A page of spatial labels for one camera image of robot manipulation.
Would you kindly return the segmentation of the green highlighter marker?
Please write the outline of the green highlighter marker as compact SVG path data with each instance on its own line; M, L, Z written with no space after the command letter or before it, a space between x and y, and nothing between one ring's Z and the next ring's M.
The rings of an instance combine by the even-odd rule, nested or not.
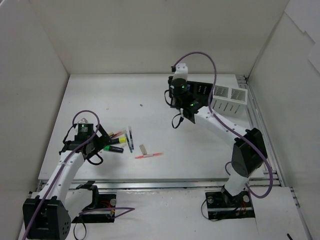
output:
M106 147L103 148L103 151L122 154L124 152L124 149L122 147L107 145Z

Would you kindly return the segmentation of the red pen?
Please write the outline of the red pen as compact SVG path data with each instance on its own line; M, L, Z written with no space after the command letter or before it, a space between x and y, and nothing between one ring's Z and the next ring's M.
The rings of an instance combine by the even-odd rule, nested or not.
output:
M162 155L163 155L162 152L157 152L157 153L152 153L152 154L145 154L145 155L136 156L134 159L138 160L138 159L158 157L158 156L162 156Z

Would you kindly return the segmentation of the yellow highlighter marker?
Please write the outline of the yellow highlighter marker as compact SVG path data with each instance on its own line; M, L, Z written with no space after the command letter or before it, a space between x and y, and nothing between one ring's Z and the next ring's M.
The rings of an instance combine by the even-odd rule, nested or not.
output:
M111 140L110 145L117 145L117 144L125 144L127 142L126 137L118 137Z

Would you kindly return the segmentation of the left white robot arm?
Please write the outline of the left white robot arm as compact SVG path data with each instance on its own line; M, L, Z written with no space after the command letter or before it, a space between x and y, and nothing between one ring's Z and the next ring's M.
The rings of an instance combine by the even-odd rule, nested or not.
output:
M95 187L80 187L74 197L67 198L73 179L90 158L111 143L104 128L92 123L73 124L77 128L74 140L64 140L60 159L45 187L22 206L25 232L23 239L64 240L72 220L86 207L96 209L100 197Z

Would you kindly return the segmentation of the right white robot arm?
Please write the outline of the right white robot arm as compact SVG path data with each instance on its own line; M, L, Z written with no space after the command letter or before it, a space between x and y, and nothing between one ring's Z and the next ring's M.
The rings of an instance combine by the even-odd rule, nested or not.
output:
M240 193L248 188L249 179L258 168L265 165L269 172L272 170L261 131L242 127L214 111L213 84L204 85L206 94L197 94L198 82L174 76L169 76L167 82L168 89L164 92L170 98L167 104L179 111L179 120L189 120L205 128L231 148L233 172L221 189L221 200L225 205L233 206L239 201Z

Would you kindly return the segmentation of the black divided organizer box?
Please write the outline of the black divided organizer box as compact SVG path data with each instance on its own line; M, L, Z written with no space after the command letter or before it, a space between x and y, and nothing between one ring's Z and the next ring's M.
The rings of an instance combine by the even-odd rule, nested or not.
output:
M213 84L206 82L187 81L187 89L195 99L198 99L204 106L208 106L208 99Z

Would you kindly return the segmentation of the teal tipped pen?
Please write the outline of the teal tipped pen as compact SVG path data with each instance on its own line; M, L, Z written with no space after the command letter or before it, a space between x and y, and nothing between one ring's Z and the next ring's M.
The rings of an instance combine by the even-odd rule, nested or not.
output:
M131 143L130 143L130 140L129 140L129 136L128 136L127 133L125 133L124 135L125 135L125 138L126 138L126 142L127 142L129 151L130 151L130 153L133 153L133 150L132 150L132 147L131 147Z

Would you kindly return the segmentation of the blue tipped pen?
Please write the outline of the blue tipped pen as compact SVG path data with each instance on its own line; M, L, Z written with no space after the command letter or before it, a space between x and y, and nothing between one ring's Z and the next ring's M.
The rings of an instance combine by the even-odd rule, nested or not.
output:
M128 131L129 131L129 139L130 139L131 149L134 150L133 132L132 132L131 126L128 126Z

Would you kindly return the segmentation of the white divided organizer box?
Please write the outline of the white divided organizer box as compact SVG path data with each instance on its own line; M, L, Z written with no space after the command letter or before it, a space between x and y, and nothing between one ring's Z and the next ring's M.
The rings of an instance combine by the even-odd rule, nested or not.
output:
M220 115L240 118L247 108L247 102L248 91L246 89L216 85L210 106Z

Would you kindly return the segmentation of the beige eraser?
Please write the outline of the beige eraser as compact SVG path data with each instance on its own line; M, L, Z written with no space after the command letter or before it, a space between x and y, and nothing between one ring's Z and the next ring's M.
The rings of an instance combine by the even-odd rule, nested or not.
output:
M141 150L142 155L146 155L147 154L147 150L146 150L146 148L145 148L145 146L143 144L141 144L139 146L139 148Z

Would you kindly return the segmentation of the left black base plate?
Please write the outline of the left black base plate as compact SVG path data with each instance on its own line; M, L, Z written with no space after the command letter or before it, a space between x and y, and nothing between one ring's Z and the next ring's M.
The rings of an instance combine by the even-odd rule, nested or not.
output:
M99 195L95 205L90 204L82 211L97 210L102 208L114 208L117 202L117 195L115 193L102 193ZM109 211L95 211L89 212L80 216L76 216L72 223L85 224L100 224L100 223L114 223L115 210Z

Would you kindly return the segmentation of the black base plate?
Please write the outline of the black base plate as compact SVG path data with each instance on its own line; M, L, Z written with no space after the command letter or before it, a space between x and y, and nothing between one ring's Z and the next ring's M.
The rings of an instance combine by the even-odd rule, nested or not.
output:
M226 202L221 192L206 192L200 207L202 216L210 221L255 218L255 211L248 191L242 191L232 202Z
M97 210L102 208L114 208L117 202L117 195L115 193L102 193L99 195L95 205L90 204L82 211ZM109 211L95 211L89 212L80 216L76 216L72 223L85 224L100 224L100 223L114 223L115 210Z

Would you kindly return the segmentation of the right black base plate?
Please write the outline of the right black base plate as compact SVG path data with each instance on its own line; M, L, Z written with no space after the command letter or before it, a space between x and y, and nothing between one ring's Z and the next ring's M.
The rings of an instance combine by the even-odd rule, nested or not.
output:
M255 218L255 211L248 191L242 191L232 202L226 202L221 192L206 192L200 207L202 216L210 221Z

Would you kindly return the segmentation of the aluminium rail frame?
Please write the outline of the aluminium rail frame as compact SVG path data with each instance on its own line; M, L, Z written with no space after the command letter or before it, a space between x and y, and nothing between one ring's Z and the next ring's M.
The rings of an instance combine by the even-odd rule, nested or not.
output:
M161 182L220 182L231 195L250 187L275 197L278 182L269 164L267 142L252 127L246 112L238 118L217 114L198 100L212 77L191 74L171 80L166 74L72 74L68 80L38 178L49 182L74 147L82 119L126 137L122 153L98 144L86 157L76 153L70 164L73 183L93 180L153 187Z

